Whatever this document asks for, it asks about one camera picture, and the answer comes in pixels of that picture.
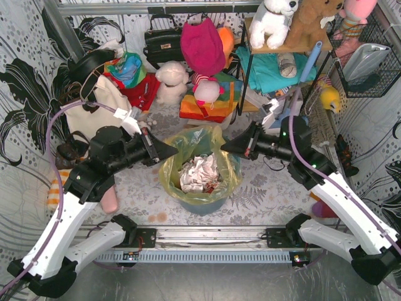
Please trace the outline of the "yellow plastic trash bag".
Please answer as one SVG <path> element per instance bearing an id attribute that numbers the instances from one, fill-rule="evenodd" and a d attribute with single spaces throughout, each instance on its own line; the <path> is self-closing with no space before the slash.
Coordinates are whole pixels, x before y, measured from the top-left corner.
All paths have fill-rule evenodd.
<path id="1" fill-rule="evenodd" d="M 159 169 L 159 181 L 165 192 L 181 203 L 191 206 L 206 206 L 227 199 L 240 185 L 240 159 L 223 150 L 226 143 L 222 129 L 211 126 L 200 126 L 181 130 L 167 139 L 165 143 L 178 150 L 178 153 L 168 158 Z M 181 188 L 180 171 L 184 164 L 196 157 L 205 159 L 213 155 L 216 162 L 217 180 L 215 188 L 201 192 L 185 193 Z"/>

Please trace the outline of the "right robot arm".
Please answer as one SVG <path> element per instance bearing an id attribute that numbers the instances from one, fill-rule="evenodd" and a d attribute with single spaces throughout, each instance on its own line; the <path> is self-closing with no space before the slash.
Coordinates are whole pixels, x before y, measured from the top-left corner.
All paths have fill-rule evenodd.
<path id="1" fill-rule="evenodd" d="M 353 192 L 336 166 L 311 145 L 311 129 L 300 116 L 286 117 L 278 136 L 252 122 L 221 150 L 255 160 L 260 155 L 288 162 L 291 177 L 319 197 L 350 230 L 344 233 L 299 214 L 285 226 L 289 243 L 319 246 L 351 263 L 371 285 L 382 283 L 400 266 L 400 233 L 386 225 Z"/>

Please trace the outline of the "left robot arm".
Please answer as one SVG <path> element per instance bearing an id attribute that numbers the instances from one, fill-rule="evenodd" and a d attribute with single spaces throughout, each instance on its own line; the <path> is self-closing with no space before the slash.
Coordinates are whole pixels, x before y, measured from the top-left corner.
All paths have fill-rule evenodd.
<path id="1" fill-rule="evenodd" d="M 40 297 L 59 298 L 73 285 L 81 270 L 114 246 L 132 246 L 137 224 L 124 214 L 73 246 L 71 242 L 86 217 L 114 186 L 114 175 L 135 163 L 153 166 L 178 153 L 150 131 L 128 134 L 121 127 L 100 128 L 90 141 L 89 156 L 71 170 L 58 207 L 33 249 L 13 260 L 8 272 Z"/>

